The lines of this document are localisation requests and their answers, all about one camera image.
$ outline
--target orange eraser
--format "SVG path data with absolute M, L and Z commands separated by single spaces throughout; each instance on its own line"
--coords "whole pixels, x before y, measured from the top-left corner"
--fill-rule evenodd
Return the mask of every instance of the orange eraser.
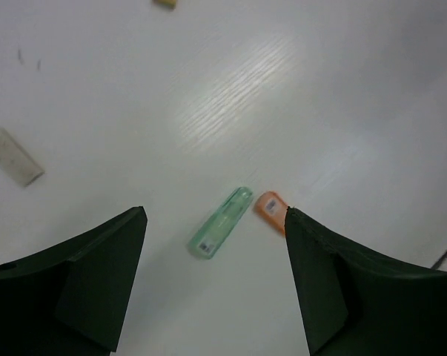
M 284 221 L 288 205 L 274 191 L 267 191 L 254 204 L 254 210 L 285 236 Z

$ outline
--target dark mark on floor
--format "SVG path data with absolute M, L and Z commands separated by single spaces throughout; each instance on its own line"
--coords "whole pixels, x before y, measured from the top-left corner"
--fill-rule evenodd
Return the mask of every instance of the dark mark on floor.
M 22 51 L 20 48 L 17 50 L 17 59 L 21 65 L 24 65 L 25 62 L 24 59 L 22 58 Z

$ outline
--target black line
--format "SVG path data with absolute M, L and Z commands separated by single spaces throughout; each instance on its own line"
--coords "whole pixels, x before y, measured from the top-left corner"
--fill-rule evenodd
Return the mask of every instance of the black line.
M 438 269 L 447 260 L 447 251 L 432 265 L 431 269 Z

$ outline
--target barcode sticker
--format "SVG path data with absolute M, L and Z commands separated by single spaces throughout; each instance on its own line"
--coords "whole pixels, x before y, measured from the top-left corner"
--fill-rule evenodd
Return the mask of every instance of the barcode sticker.
M 215 248 L 215 245 L 209 245 L 205 241 L 200 243 L 199 248 L 204 251 L 206 254 L 211 254 L 213 249 Z
M 281 209 L 281 205 L 274 198 L 269 199 L 266 203 L 265 210 L 271 216 L 276 215 L 279 209 Z

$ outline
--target white object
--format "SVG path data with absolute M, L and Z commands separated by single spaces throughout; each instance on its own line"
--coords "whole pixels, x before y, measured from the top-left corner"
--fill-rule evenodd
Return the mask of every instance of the white object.
M 0 168 L 23 187 L 44 173 L 44 170 L 3 128 L 0 128 Z

